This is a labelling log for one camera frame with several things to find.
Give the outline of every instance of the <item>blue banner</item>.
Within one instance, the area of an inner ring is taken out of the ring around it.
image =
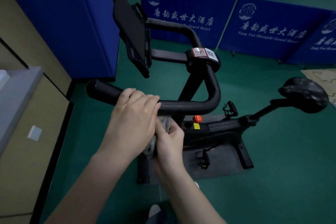
[[[336,12],[321,24],[286,63],[336,64]]]
[[[216,48],[236,0],[141,0],[147,17],[192,28],[205,47]],[[153,39],[190,44],[183,35],[151,30]]]
[[[238,0],[220,49],[285,60],[331,11],[266,0]]]

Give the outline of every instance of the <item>yellow sticker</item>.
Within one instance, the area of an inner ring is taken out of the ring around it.
[[[194,123],[194,129],[200,129],[200,125],[198,123]]]

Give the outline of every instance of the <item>qr code sticker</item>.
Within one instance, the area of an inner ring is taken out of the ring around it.
[[[208,54],[208,57],[210,59],[213,59],[215,61],[218,61],[217,57],[216,57],[216,54],[212,51],[212,50],[209,50],[207,48],[205,48],[205,50],[207,51],[207,54]]]
[[[204,48],[193,48],[192,49],[193,53],[194,53],[194,56],[195,57],[199,57],[199,56],[207,56]]]

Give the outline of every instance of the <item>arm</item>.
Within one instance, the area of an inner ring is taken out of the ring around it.
[[[97,221],[117,181],[153,137],[158,100],[135,89],[124,90],[97,153],[46,224]]]
[[[183,130],[172,122],[168,134],[157,122],[156,134],[155,171],[179,221],[183,224],[225,224],[183,165]]]

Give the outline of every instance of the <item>left hand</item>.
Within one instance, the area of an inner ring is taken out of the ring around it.
[[[104,139],[96,154],[129,165],[149,143],[155,132],[155,120],[161,103],[159,96],[126,89],[111,115]]]

